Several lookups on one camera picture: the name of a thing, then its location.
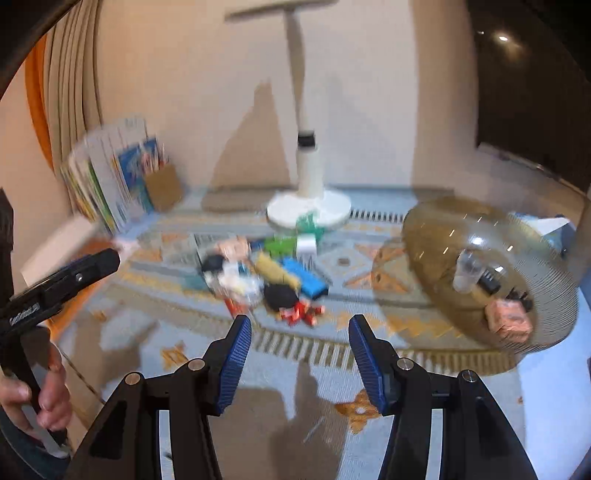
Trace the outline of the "light blue jelly toy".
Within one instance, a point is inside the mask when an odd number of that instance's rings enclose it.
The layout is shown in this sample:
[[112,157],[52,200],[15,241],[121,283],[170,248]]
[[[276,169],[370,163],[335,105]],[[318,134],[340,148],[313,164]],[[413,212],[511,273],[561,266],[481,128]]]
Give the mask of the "light blue jelly toy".
[[208,291],[209,287],[204,277],[200,274],[188,275],[183,278],[181,282],[182,286],[186,290],[192,291]]

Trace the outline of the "orange brown box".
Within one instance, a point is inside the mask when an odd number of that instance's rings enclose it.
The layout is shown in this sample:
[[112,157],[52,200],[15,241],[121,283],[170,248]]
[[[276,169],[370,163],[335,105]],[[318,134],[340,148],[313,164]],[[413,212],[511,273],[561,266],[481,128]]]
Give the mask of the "orange brown box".
[[518,300],[496,299],[485,307],[489,330],[503,340],[525,343],[533,326],[529,316]]

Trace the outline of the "black rectangular case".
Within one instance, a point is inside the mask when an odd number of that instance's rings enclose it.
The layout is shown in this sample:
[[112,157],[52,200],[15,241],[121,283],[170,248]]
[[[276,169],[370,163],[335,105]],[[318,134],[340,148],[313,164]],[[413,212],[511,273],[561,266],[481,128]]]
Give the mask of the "black rectangular case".
[[[500,280],[490,270],[485,270],[483,272],[477,282],[477,285],[489,296],[493,296],[501,290]],[[506,296],[506,299],[519,301],[526,312],[530,312],[534,306],[534,302],[529,297],[529,293],[527,291],[520,292],[515,287],[510,290]]]

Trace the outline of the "pink oval gadget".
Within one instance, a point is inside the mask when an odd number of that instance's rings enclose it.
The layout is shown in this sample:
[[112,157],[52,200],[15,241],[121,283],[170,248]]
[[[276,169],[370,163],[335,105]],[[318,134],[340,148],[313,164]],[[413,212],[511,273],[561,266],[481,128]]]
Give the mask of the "pink oval gadget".
[[245,237],[228,238],[218,242],[216,251],[230,262],[243,261],[249,258],[250,244]]

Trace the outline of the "yellow highlighter block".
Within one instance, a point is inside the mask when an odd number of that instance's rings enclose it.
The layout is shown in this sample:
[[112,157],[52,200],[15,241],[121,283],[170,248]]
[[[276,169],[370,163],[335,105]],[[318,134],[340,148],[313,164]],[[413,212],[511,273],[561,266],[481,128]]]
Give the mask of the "yellow highlighter block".
[[250,259],[253,268],[259,276],[270,284],[283,284],[290,286],[295,292],[301,290],[301,280],[296,275],[287,272],[279,263],[273,260],[266,252],[260,251],[252,255]]

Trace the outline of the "black knitted ball charm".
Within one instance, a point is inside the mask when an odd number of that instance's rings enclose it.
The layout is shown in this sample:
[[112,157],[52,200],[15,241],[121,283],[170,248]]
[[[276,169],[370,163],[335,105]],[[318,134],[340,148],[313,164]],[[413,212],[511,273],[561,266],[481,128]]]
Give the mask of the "black knitted ball charm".
[[266,305],[274,312],[293,309],[298,302],[297,292],[287,284],[266,284],[263,287]]

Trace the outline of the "red candy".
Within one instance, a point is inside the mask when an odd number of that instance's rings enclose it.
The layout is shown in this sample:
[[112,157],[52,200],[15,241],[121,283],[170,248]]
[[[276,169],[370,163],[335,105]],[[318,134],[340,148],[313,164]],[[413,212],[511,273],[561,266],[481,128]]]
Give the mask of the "red candy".
[[[232,317],[252,313],[252,308],[239,304],[235,300],[225,298],[223,303],[228,308],[228,312]],[[301,300],[297,301],[294,307],[280,308],[277,312],[271,311],[270,315],[274,320],[286,322],[290,327],[293,327],[298,322],[304,322],[304,324],[310,327],[315,327],[318,325],[318,316],[325,315],[325,306],[315,305]]]

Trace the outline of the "white power adapter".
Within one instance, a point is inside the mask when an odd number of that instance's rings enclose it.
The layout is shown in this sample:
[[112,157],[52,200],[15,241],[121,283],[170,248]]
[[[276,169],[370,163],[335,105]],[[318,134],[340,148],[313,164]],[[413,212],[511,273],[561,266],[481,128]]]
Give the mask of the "white power adapter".
[[318,241],[315,234],[305,233],[297,236],[295,255],[301,263],[308,263],[318,254]]

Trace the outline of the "blue rectangular lighter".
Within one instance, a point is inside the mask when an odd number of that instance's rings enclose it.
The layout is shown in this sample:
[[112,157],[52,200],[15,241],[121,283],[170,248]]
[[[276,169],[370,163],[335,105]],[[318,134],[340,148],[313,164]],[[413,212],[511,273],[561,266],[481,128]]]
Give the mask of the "blue rectangular lighter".
[[329,294],[329,285],[320,277],[305,269],[297,260],[284,257],[280,260],[280,265],[301,281],[301,294],[304,294],[308,299],[316,300]]

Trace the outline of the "black-headed toy figure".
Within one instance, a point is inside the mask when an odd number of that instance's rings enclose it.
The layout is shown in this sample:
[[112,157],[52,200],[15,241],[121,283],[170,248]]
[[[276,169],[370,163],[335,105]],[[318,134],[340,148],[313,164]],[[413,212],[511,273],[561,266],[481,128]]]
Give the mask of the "black-headed toy figure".
[[242,262],[230,262],[221,254],[211,254],[201,261],[201,274],[211,289],[233,289],[245,286],[249,270]]

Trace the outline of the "standing booklets stack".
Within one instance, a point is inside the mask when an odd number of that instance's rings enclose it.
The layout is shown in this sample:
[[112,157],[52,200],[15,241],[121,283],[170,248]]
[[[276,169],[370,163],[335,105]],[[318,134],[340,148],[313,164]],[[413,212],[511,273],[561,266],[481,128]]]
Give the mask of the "standing booklets stack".
[[88,132],[61,172],[80,213],[117,235],[154,210],[146,178],[166,164],[145,119],[135,116]]

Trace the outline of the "clear plastic cup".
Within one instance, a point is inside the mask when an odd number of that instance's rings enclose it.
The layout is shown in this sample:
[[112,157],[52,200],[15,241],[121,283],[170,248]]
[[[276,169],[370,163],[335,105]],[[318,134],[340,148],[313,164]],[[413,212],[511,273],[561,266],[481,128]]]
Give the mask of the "clear plastic cup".
[[452,282],[458,293],[469,293],[486,269],[481,258],[472,250],[462,250],[456,262],[456,270]]

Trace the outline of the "light green dinosaur toy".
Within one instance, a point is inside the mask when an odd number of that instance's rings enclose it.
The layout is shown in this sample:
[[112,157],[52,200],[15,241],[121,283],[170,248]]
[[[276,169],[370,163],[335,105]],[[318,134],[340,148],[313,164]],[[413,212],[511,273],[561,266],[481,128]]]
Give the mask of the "light green dinosaur toy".
[[297,237],[273,236],[263,241],[263,250],[273,259],[294,257],[297,251]]

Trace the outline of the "white desk lamp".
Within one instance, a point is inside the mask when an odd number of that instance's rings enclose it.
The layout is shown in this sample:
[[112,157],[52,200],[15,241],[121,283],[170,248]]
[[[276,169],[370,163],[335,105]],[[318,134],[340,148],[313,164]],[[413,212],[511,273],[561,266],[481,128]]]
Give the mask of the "white desk lamp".
[[332,4],[332,1],[270,1],[259,6],[229,11],[224,15],[226,22],[245,21],[274,14],[283,16],[297,120],[297,190],[274,195],[267,204],[266,215],[271,223],[284,229],[294,230],[297,221],[308,214],[311,214],[318,227],[333,228],[344,223],[352,210],[349,196],[325,187],[324,161],[318,153],[315,128],[308,120],[308,109],[304,100],[304,34],[301,32],[298,12],[304,9],[327,8]]

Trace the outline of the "black wall television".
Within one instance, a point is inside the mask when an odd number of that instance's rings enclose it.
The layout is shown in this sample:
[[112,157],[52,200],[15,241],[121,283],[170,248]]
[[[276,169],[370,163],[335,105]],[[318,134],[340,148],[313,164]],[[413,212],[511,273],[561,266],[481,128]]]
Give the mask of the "black wall television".
[[590,188],[590,4],[470,1],[476,143],[586,193]]

